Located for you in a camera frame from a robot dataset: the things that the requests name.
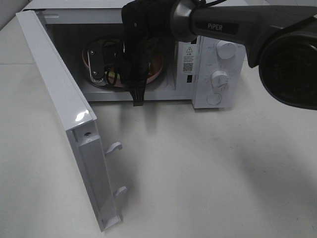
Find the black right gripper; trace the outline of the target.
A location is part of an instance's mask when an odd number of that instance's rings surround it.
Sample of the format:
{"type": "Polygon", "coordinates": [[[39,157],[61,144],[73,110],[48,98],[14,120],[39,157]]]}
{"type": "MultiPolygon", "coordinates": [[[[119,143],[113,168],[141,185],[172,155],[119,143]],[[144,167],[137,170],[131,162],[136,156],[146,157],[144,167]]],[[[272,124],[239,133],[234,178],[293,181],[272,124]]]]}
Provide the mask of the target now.
{"type": "Polygon", "coordinates": [[[121,9],[123,33],[115,59],[121,84],[133,106],[144,105],[146,80],[154,48],[160,38],[171,37],[174,0],[133,0],[121,9]]]}

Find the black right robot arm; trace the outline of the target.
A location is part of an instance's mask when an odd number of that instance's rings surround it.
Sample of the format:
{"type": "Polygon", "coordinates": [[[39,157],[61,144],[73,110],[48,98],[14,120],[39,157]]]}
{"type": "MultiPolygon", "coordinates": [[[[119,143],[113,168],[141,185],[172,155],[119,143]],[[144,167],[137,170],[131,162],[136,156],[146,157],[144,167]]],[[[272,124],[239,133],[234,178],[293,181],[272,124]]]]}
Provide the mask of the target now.
{"type": "Polygon", "coordinates": [[[198,36],[241,44],[267,92],[283,104],[317,108],[315,6],[222,6],[221,1],[134,0],[121,9],[124,26],[116,67],[133,104],[141,106],[157,41],[198,36]]]}

